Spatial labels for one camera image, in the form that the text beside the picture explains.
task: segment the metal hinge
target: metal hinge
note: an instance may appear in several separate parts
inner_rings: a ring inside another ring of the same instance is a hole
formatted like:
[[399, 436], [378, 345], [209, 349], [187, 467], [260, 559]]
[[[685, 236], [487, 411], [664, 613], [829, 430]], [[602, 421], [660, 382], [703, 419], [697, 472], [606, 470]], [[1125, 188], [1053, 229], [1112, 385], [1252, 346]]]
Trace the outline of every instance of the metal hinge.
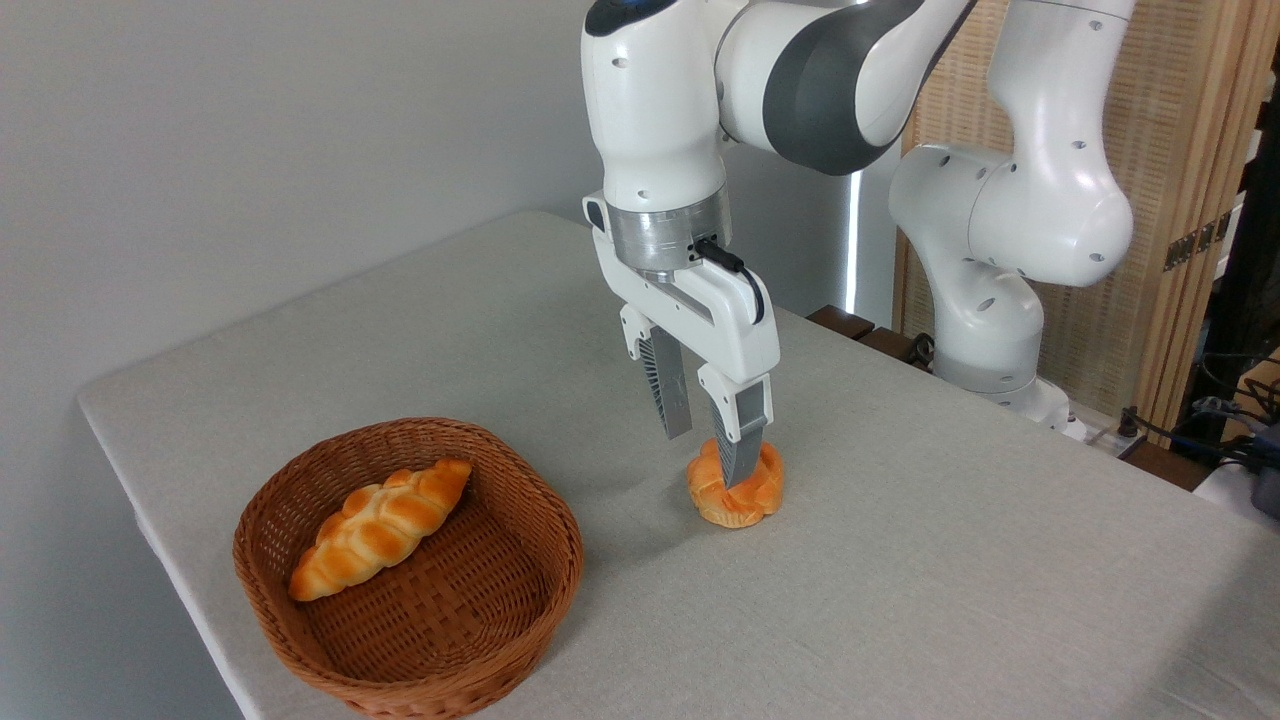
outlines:
[[1169, 250], [1165, 252], [1165, 270], [1172, 270], [1190, 261], [1192, 258], [1201, 252], [1207, 252], [1215, 243], [1222, 242], [1222, 238], [1226, 237], [1226, 225], [1230, 219], [1230, 211], [1222, 213], [1222, 217], [1207, 225], [1170, 242]]

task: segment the basket rim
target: basket rim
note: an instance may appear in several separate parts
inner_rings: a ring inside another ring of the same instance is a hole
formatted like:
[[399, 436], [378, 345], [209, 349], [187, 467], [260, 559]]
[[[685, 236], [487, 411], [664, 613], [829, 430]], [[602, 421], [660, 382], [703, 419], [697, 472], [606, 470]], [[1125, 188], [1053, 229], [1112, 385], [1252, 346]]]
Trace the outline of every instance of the basket rim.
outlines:
[[[547, 607], [538, 615], [538, 618], [521, 632], [517, 637], [512, 638], [509, 642], [500, 647], [493, 648], [488, 652], [477, 655], [467, 662], [460, 664], [453, 667], [448, 667], [444, 671], [433, 673], [430, 675], [424, 675], [421, 678], [406, 679], [406, 680], [365, 680], [360, 678], [352, 678], [342, 673], [334, 671], [332, 669], [316, 666], [310, 662], [306, 657], [300, 655], [292, 642], [271, 642], [271, 637], [285, 641], [289, 634], [284, 632], [282, 623], [279, 621], [279, 614], [274, 611], [273, 606], [266, 601], [265, 582], [261, 577], [259, 564], [253, 560], [253, 555], [250, 552], [250, 538], [255, 536], [257, 529], [257, 523], [260, 518], [257, 515], [250, 515], [248, 509], [257, 501], [264, 492], [271, 489], [273, 483], [292, 468], [296, 462], [303, 457], [323, 451], [325, 446], [339, 442], [352, 434], [358, 433], [375, 433], [384, 428], [403, 425], [403, 424], [426, 424], [426, 425], [442, 425], [451, 429], [458, 429], [468, 432], [483, 439], [486, 445], [492, 446], [493, 450], [504, 455], [511, 460], [520, 470], [526, 474], [530, 479], [536, 480], [534, 483], [534, 489], [541, 497], [543, 502], [548, 505], [548, 509], [554, 514], [559, 521], [559, 529], [564, 538], [568, 539], [571, 548], [576, 550], [570, 559], [567, 571], [558, 578], [558, 582], [553, 585], [552, 593], [548, 597]], [[500, 438], [494, 436], [488, 429], [476, 425], [474, 423], [467, 423], [463, 420], [456, 420], [452, 418], [439, 418], [439, 416], [411, 416], [399, 418], [396, 420], [384, 420], [374, 423], [370, 425], [364, 425], [355, 428], [330, 438], [316, 442], [307, 450], [300, 452], [293, 459], [291, 459], [283, 468], [276, 470], [253, 495], [253, 498], [246, 505], [246, 510], [242, 512], [239, 523], [236, 527], [233, 536], [232, 556], [236, 566], [236, 575], [239, 578], [241, 584], [244, 587], [247, 600], [253, 610], [253, 615], [257, 618], [259, 623], [262, 625], [264, 630], [270, 628], [268, 637], [269, 644], [279, 656], [279, 659], [296, 674], [305, 675], [303, 679], [308, 679], [312, 684], [328, 685], [340, 692], [342, 688], [358, 688], [366, 691], [396, 691], [396, 689], [410, 689], [420, 687], [424, 684], [442, 684], [442, 685], [458, 685], [463, 687], [466, 682], [460, 683], [460, 678], [474, 676], [470, 670], [477, 665], [494, 665], [495, 660], [502, 660], [503, 665], [509, 665], [511, 662], [529, 657], [532, 652], [536, 652], [539, 646], [548, 644], [552, 639], [556, 626], [563, 620], [564, 611], [558, 609], [564, 605], [567, 600], [577, 592], [577, 587], [581, 582], [582, 575], [582, 541], [581, 532], [577, 528], [577, 521], [573, 519], [572, 512], [570, 512], [567, 503], [550, 489], [550, 486], [521, 457], [515, 450], [512, 450]]]

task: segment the cable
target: cable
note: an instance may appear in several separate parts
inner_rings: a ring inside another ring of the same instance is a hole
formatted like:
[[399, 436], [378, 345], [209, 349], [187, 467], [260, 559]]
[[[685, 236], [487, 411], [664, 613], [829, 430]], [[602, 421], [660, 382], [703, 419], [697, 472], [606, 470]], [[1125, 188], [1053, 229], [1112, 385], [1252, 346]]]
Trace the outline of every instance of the cable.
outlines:
[[936, 343], [929, 333], [920, 333], [911, 341], [910, 350], [906, 351], [908, 364], [919, 361], [928, 368], [933, 364], [933, 350]]
[[753, 325], [759, 325], [760, 320], [764, 319], [764, 293], [760, 292], [760, 286], [755, 282], [755, 275], [750, 270], [742, 268], [740, 270], [742, 277], [746, 278], [748, 284], [751, 286], [751, 292], [755, 295], [755, 319], [751, 320]]
[[[1270, 386], [1265, 386], [1258, 380], [1247, 378], [1243, 383], [1244, 384], [1243, 388], [1239, 386], [1228, 384], [1216, 374], [1213, 374], [1213, 372], [1210, 369], [1208, 366], [1210, 360], [1249, 360], [1252, 361], [1251, 368], [1254, 368], [1261, 363], [1274, 363], [1280, 365], [1280, 360], [1276, 360], [1275, 357], [1268, 357], [1266, 355], [1251, 355], [1247, 352], [1206, 352], [1203, 356], [1201, 356], [1201, 372], [1204, 373], [1206, 378], [1212, 380], [1219, 387], [1226, 389], [1228, 392], [1240, 393], [1245, 397], [1251, 397], [1254, 401], [1257, 401], [1258, 407], [1262, 410], [1263, 415], [1266, 415], [1266, 418], [1261, 419], [1261, 421], [1270, 424], [1276, 420], [1280, 420], [1280, 389], [1277, 389], [1277, 383], [1271, 383]], [[1266, 397], [1262, 396], [1262, 392], [1258, 388], [1266, 389]]]
[[1161, 436], [1164, 438], [1169, 438], [1170, 441], [1172, 441], [1172, 442], [1175, 442], [1178, 445], [1181, 445], [1181, 446], [1185, 446], [1185, 447], [1190, 447], [1193, 450], [1198, 450], [1201, 452], [1206, 452], [1208, 455], [1212, 455], [1215, 457], [1221, 457], [1224, 460], [1234, 460], [1234, 461], [1239, 462], [1240, 465], [1244, 465], [1249, 470], [1257, 471], [1257, 470], [1261, 470], [1262, 468], [1268, 466], [1268, 465], [1272, 464], [1272, 462], [1268, 462], [1266, 457], [1254, 457], [1252, 455], [1243, 454], [1243, 452], [1226, 451], [1222, 447], [1213, 447], [1213, 446], [1204, 445], [1202, 442], [1194, 441], [1192, 438], [1188, 438], [1188, 437], [1184, 437], [1184, 436], [1179, 436], [1176, 433], [1171, 433], [1169, 430], [1165, 430], [1162, 428], [1156, 427], [1156, 424], [1153, 424], [1153, 423], [1151, 423], [1148, 420], [1144, 420], [1144, 419], [1139, 418], [1138, 413], [1134, 409], [1132, 409], [1132, 407], [1125, 407], [1120, 413], [1121, 413], [1121, 415], [1125, 415], [1125, 416], [1130, 418], [1134, 423], [1138, 423], [1139, 425], [1147, 428], [1148, 430], [1151, 430], [1151, 432], [1153, 432], [1153, 433], [1156, 433], [1156, 434], [1158, 434], [1158, 436]]
[[733, 255], [728, 250], [716, 245], [716, 241], [710, 237], [700, 237], [695, 240], [694, 250], [721, 268], [724, 268], [731, 273], [739, 273], [746, 278], [748, 284], [751, 286], [751, 293], [755, 296], [755, 320], [753, 320], [751, 324], [759, 325], [760, 320], [764, 319], [764, 292], [760, 291], [760, 286], [755, 282], [755, 277], [746, 269], [746, 263], [744, 263], [737, 255]]
[[[1265, 418], [1262, 415], [1258, 415], [1257, 413], [1252, 413], [1249, 410], [1240, 407], [1239, 402], [1224, 400], [1213, 395], [1202, 397], [1192, 402], [1192, 410], [1194, 410], [1194, 413], [1189, 418], [1187, 418], [1187, 420], [1179, 423], [1178, 424], [1179, 428], [1189, 423], [1193, 418], [1196, 418], [1196, 415], [1212, 415], [1215, 418], [1225, 418], [1228, 420], [1235, 420], [1238, 423], [1248, 425], [1249, 429], [1253, 430], [1254, 433], [1260, 432], [1261, 429], [1265, 429], [1265, 425], [1271, 423], [1268, 418]], [[1253, 420], [1256, 424], [1262, 427], [1253, 427], [1249, 424], [1249, 420]]]

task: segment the bread roll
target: bread roll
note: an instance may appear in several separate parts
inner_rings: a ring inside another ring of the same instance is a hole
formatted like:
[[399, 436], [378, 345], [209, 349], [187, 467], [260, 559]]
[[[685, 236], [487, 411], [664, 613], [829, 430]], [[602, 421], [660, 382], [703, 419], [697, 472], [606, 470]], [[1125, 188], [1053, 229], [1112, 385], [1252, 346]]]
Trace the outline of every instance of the bread roll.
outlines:
[[470, 462], [445, 457], [426, 470], [397, 470], [381, 484], [352, 492], [298, 559], [289, 597], [306, 602], [334, 594], [404, 560], [444, 524], [470, 477]]
[[714, 439], [703, 443], [689, 468], [689, 495], [698, 512], [722, 528], [746, 528], [773, 515], [782, 505], [782, 456], [769, 443], [760, 446], [755, 470], [733, 489], [724, 489], [719, 448]]

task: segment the woven rattan panel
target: woven rattan panel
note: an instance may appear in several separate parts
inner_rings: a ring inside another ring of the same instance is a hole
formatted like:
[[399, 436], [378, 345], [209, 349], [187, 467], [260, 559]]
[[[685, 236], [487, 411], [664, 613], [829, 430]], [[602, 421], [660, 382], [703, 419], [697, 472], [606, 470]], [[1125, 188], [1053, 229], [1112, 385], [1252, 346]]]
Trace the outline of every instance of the woven rattan panel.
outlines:
[[[1132, 401], [1170, 241], [1225, 210], [1213, 204], [1184, 220], [1185, 228], [1174, 227], [1174, 206], [1185, 195], [1179, 178], [1192, 164], [1192, 135], [1204, 132], [1193, 120], [1207, 85], [1210, 49], [1219, 40], [1222, 6], [1230, 4], [1139, 0], [1135, 8], [1105, 114], [1107, 156], [1133, 204], [1133, 243], [1116, 272], [1093, 287], [1036, 284], [1046, 315], [1039, 372], [1075, 402], [1117, 413]], [[1011, 150], [1009, 122], [986, 85], [1007, 5], [1007, 0], [979, 0], [920, 95], [905, 136], [908, 147], [952, 142]], [[1229, 45], [1216, 50], [1238, 53]], [[928, 282], [905, 242], [899, 293], [902, 332], [928, 332], [933, 324]]]
[[1217, 27], [1204, 59], [1189, 142], [1189, 161], [1174, 206], [1174, 236], [1156, 283], [1146, 351], [1134, 401], [1157, 425], [1172, 427], [1193, 370], [1213, 270], [1266, 88], [1280, 32], [1280, 3], [1213, 5]]

